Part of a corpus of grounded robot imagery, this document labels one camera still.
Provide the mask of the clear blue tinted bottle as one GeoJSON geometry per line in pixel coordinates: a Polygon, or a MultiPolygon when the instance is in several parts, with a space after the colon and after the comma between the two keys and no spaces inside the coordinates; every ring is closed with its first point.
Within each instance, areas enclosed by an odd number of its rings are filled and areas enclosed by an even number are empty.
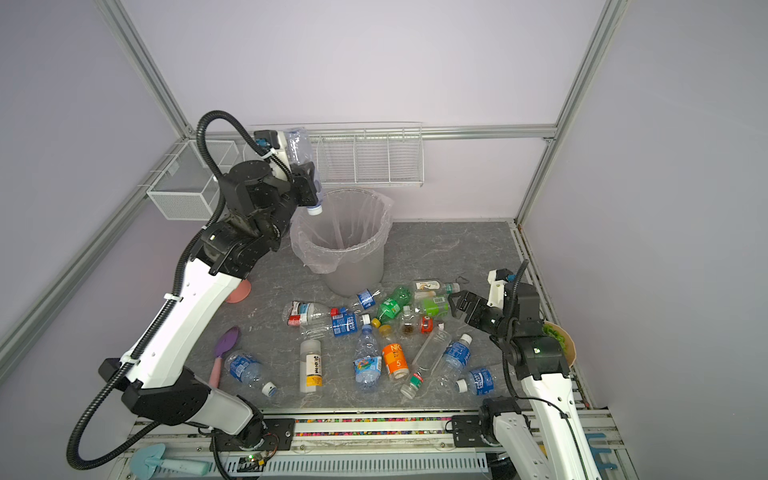
{"type": "MultiPolygon", "coordinates": [[[[315,165],[313,147],[307,129],[298,127],[286,130],[285,137],[288,142],[286,151],[291,164],[304,165],[311,163],[312,165],[315,165]]],[[[312,174],[312,179],[317,202],[313,206],[308,206],[307,212],[310,216],[319,216],[323,213],[322,202],[324,199],[324,192],[321,182],[317,179],[316,173],[312,174]]]]}

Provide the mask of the small red cap bottle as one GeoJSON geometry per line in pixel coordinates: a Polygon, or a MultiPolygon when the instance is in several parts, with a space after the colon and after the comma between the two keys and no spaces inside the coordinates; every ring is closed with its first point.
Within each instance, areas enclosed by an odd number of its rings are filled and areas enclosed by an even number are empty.
{"type": "Polygon", "coordinates": [[[422,334],[429,334],[434,329],[434,319],[430,316],[422,316],[418,322],[418,331],[422,334]]]}

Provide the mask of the white milky bottle yellow label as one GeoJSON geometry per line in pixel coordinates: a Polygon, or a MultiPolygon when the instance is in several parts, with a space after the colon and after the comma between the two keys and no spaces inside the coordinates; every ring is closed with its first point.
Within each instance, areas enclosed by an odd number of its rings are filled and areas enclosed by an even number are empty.
{"type": "Polygon", "coordinates": [[[318,393],[323,386],[322,345],[319,340],[305,340],[300,345],[300,391],[318,393]]]}

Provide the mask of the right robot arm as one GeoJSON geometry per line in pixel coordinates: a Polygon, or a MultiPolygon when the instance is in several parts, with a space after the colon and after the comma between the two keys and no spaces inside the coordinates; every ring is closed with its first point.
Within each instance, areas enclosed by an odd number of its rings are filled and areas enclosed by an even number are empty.
{"type": "Polygon", "coordinates": [[[483,402],[482,435],[503,447],[521,479],[599,479],[566,355],[544,332],[538,290],[522,281],[527,265],[490,271],[486,298],[464,290],[448,296],[452,315],[487,333],[502,354],[509,395],[483,402]]]}

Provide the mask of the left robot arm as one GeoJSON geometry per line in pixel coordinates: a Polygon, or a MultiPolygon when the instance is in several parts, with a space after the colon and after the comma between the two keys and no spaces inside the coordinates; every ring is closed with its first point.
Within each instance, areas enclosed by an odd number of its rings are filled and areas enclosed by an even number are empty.
{"type": "Polygon", "coordinates": [[[226,111],[213,110],[201,117],[196,145],[219,186],[217,206],[184,248],[172,289],[148,328],[121,357],[107,358],[100,366],[105,385],[77,421],[66,448],[66,460],[76,470],[109,463],[161,425],[208,429],[214,441],[228,436],[243,450],[261,446],[268,434],[257,407],[199,378],[185,363],[219,307],[262,257],[280,248],[296,209],[321,214],[320,183],[313,162],[290,160],[283,133],[250,133],[226,111]],[[215,120],[229,123],[256,159],[223,172],[206,140],[215,120]],[[150,423],[114,450],[85,459],[80,444],[86,427],[114,390],[121,391],[122,402],[132,413],[150,423]]]}

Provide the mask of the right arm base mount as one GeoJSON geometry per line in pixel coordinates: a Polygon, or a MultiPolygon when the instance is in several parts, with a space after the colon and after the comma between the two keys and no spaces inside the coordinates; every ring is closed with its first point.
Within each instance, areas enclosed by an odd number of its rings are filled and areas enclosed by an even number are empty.
{"type": "Polygon", "coordinates": [[[456,447],[498,446],[491,421],[480,414],[454,415],[449,425],[453,443],[456,447]]]}

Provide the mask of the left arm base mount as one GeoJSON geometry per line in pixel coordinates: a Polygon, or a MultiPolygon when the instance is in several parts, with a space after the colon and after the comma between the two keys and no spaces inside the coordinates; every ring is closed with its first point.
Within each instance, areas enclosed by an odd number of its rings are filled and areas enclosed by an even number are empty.
{"type": "Polygon", "coordinates": [[[292,417],[266,418],[253,438],[243,434],[232,436],[215,430],[213,439],[221,452],[287,451],[294,439],[296,419],[292,417]]]}

